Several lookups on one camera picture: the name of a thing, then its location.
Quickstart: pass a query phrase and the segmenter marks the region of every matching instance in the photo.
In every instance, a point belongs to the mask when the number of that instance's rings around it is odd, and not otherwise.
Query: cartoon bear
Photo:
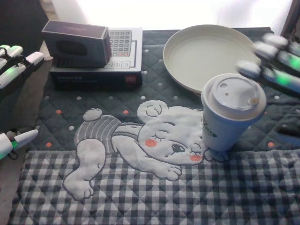
[[[79,167],[64,180],[64,188],[79,201],[90,198],[93,179],[105,165],[106,155],[119,153],[133,169],[160,179],[177,180],[183,165],[204,160],[225,161],[228,156],[207,149],[202,141],[203,112],[162,101],[142,103],[137,116],[144,124],[121,123],[100,109],[88,110],[75,134]]]

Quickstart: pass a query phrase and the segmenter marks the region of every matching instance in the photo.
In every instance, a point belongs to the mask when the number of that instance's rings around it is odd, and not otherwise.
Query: white plastic lid
[[[216,80],[212,94],[221,105],[239,111],[252,109],[260,99],[255,82],[234,75],[225,75]]]

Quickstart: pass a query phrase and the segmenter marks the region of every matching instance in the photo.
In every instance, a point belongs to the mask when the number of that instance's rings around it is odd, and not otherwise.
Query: paper cup
[[[239,74],[210,79],[201,93],[203,142],[212,150],[229,150],[266,109],[261,86]]]

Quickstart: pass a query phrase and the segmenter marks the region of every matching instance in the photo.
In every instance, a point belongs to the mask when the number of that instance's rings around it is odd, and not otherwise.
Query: box
[[[129,90],[141,86],[143,30],[114,28],[109,32],[112,57],[103,68],[82,68],[77,61],[53,59],[50,75],[57,89]]]
[[[42,35],[51,56],[82,67],[104,67],[112,54],[107,27],[50,20]]]

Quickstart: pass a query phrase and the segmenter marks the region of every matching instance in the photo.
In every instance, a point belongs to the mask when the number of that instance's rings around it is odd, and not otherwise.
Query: red label on box
[[[126,75],[125,82],[126,83],[136,83],[136,76],[135,75]]]

